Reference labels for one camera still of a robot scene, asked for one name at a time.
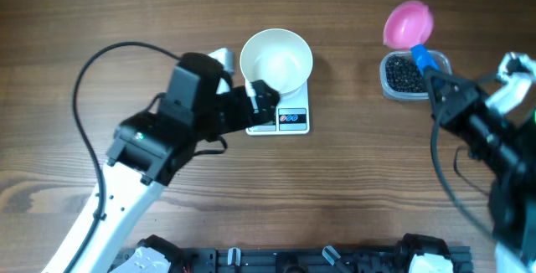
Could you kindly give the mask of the pink scoop blue handle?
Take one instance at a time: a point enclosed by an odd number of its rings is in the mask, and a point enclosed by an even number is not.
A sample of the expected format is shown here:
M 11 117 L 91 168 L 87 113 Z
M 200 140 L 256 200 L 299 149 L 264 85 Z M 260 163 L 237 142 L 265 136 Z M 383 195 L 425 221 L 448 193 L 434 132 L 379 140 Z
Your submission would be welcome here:
M 424 77 L 426 67 L 439 69 L 425 47 L 433 27 L 433 15 L 425 3 L 418 0 L 403 2 L 393 10 L 384 25 L 384 45 L 398 51 L 409 50 Z

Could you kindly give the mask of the black beans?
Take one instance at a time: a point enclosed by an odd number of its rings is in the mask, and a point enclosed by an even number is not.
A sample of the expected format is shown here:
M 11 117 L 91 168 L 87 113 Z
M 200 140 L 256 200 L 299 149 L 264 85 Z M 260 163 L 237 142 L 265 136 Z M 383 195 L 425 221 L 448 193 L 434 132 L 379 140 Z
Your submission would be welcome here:
M 416 64 L 406 58 L 390 56 L 385 63 L 386 80 L 389 87 L 402 93 L 424 93 L 423 76 Z

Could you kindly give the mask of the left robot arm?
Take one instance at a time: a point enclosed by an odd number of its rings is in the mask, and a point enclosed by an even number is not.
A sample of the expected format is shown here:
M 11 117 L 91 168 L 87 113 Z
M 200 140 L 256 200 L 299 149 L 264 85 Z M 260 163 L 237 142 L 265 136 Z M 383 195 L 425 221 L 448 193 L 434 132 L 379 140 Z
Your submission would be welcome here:
M 200 141 L 264 124 L 279 93 L 263 80 L 218 92 L 229 79 L 206 54 L 186 53 L 174 67 L 157 111 L 144 110 L 117 128 L 95 187 L 79 217 L 45 266 L 47 272 L 105 272 L 142 215 L 173 176 L 199 152 Z

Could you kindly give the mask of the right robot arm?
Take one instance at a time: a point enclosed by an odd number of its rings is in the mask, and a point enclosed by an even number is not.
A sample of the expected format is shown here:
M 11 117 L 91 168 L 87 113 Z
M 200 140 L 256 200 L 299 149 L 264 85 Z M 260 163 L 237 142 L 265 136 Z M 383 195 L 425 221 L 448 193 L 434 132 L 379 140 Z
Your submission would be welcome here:
M 431 67 L 424 69 L 434 119 L 430 153 L 436 176 L 458 210 L 485 236 L 497 241 L 497 269 L 535 270 L 535 119 L 515 126 L 506 114 L 524 98 L 521 82 L 532 82 L 525 71 L 515 72 L 505 86 L 487 94 L 480 80 L 467 80 Z M 488 229 L 454 194 L 442 172 L 437 151 L 439 130 L 460 137 L 470 153 L 484 162 L 495 179 L 488 196 L 493 228 Z

